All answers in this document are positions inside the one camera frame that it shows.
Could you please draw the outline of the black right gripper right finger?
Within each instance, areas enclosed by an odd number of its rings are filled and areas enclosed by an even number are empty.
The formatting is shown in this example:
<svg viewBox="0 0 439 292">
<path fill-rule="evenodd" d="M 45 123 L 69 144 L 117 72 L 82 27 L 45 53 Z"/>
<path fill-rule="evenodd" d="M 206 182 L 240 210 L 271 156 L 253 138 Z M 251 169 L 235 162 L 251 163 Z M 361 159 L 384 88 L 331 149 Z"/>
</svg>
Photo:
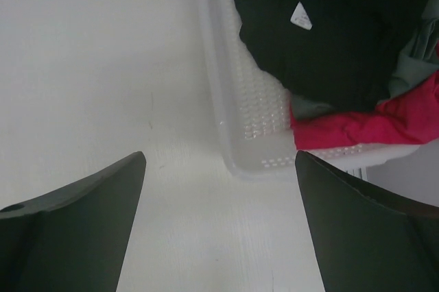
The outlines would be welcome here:
<svg viewBox="0 0 439 292">
<path fill-rule="evenodd" d="M 295 166 L 326 291 L 438 290 L 438 207 L 306 151 Z"/>
</svg>

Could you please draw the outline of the black t shirt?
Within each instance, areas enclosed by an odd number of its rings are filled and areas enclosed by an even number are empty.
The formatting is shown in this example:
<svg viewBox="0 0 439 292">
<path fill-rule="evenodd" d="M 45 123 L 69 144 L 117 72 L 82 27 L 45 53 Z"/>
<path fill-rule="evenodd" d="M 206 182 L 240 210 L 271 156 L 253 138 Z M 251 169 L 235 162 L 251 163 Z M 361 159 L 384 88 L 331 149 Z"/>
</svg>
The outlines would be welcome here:
<svg viewBox="0 0 439 292">
<path fill-rule="evenodd" d="M 257 66 L 291 93 L 341 112 L 389 95 L 428 0 L 234 0 Z"/>
</svg>

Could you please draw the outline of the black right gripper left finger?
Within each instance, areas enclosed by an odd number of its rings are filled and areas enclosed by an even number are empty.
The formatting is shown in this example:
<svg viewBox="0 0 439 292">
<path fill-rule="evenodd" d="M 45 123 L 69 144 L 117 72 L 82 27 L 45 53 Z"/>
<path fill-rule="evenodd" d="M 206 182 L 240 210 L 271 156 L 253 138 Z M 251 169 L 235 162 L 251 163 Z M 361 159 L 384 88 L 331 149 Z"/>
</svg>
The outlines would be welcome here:
<svg viewBox="0 0 439 292">
<path fill-rule="evenodd" d="M 145 170 L 134 152 L 1 209 L 1 290 L 116 291 Z"/>
</svg>

